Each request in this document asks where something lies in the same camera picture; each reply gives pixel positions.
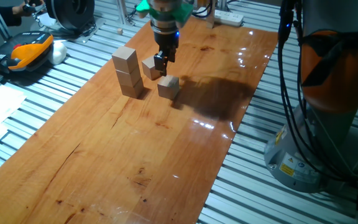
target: power strip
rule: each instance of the power strip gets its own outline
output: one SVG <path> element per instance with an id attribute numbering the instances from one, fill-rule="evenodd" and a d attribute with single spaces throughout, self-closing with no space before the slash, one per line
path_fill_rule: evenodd
<path id="1" fill-rule="evenodd" d="M 201 12 L 203 10 L 205 10 L 205 7 L 199 8 L 197 10 L 197 12 Z M 199 16 L 206 16 L 206 14 L 207 14 L 207 12 L 205 11 L 203 13 L 200 13 Z M 220 23 L 220 24 L 224 24 L 224 25 L 228 25 L 228 26 L 239 27 L 239 26 L 241 26 L 243 18 L 244 18 L 244 16 L 242 16 L 242 15 L 215 9 L 215 22 L 216 23 Z"/>

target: metal slat surface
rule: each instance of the metal slat surface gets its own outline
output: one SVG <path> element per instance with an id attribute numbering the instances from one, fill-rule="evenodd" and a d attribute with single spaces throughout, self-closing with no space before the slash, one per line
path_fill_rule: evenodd
<path id="1" fill-rule="evenodd" d="M 127 0 L 131 12 L 140 1 Z M 95 17 L 106 20 L 85 44 L 63 42 L 68 57 L 60 65 L 46 63 L 34 73 L 22 74 L 6 86 L 23 91 L 27 99 L 5 120 L 9 132 L 0 140 L 0 166 L 12 156 L 73 94 L 149 20 L 134 16 L 135 26 L 116 22 L 117 6 L 96 0 Z M 228 5 L 244 15 L 243 26 L 276 32 L 280 8 L 239 1 Z M 118 35 L 117 28 L 123 28 Z M 299 49 L 295 31 L 283 50 L 285 79 L 291 105 L 298 104 L 296 74 Z M 198 223 L 353 223 L 357 190 L 346 187 L 338 195 L 304 194 L 288 189 L 266 169 L 266 142 L 287 122 L 280 96 L 277 49 L 267 65 L 219 174 L 212 186 Z M 354 126 L 358 127 L 357 118 Z"/>

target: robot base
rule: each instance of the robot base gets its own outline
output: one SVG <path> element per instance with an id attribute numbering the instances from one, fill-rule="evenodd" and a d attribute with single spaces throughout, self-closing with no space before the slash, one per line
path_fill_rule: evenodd
<path id="1" fill-rule="evenodd" d="M 311 111 L 311 108 L 308 109 L 307 115 L 311 123 L 310 128 L 313 132 L 319 123 L 316 122 L 316 117 Z M 303 114 L 299 106 L 294 110 L 294 116 L 299 132 L 303 139 L 309 144 Z M 301 150 L 306 158 L 308 158 L 317 169 L 329 174 L 327 168 L 307 150 L 298 137 L 296 137 L 296 140 L 301 146 Z M 336 150 L 324 149 L 324 151 L 332 161 L 341 160 Z M 358 169 L 358 128 L 350 128 L 346 140 L 342 146 L 338 148 L 338 151 L 351 169 Z M 307 193 L 321 191 L 335 193 L 344 185 L 344 182 L 331 180 L 322 176 L 304 162 L 287 124 L 277 133 L 275 138 L 267 143 L 264 157 L 267 169 L 270 173 L 283 185 L 293 190 Z"/>

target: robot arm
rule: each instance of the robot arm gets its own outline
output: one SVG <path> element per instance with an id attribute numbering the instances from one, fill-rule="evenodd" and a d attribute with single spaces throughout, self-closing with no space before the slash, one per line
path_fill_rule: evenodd
<path id="1" fill-rule="evenodd" d="M 280 17 L 278 67 L 287 124 L 267 144 L 266 165 L 278 181 L 301 192 L 358 184 L 358 128 L 352 127 L 358 110 L 358 2 L 284 0 Z M 301 47 L 295 110 L 282 55 L 291 25 Z"/>
<path id="2" fill-rule="evenodd" d="M 159 52 L 154 55 L 155 69 L 167 75 L 168 62 L 175 62 L 179 46 L 179 29 L 182 28 L 193 6 L 182 0 L 143 0 L 137 7 L 140 17 L 150 14 L 150 23 Z"/>

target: stacked wooden blocks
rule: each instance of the stacked wooden blocks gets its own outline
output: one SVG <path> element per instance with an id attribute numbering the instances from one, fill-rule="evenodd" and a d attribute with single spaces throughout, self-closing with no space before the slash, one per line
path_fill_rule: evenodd
<path id="1" fill-rule="evenodd" d="M 122 94 L 138 98 L 144 89 L 135 49 L 119 47 L 112 55 Z"/>

